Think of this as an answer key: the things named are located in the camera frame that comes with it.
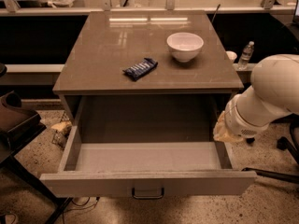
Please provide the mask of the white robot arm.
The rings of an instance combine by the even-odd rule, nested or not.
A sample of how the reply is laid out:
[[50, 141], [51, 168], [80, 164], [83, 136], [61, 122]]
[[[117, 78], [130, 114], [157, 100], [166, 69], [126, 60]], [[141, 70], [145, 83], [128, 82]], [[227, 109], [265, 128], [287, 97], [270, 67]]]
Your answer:
[[221, 112], [213, 130], [215, 141], [253, 138], [272, 121], [299, 114], [299, 55], [262, 59], [252, 69], [250, 83]]

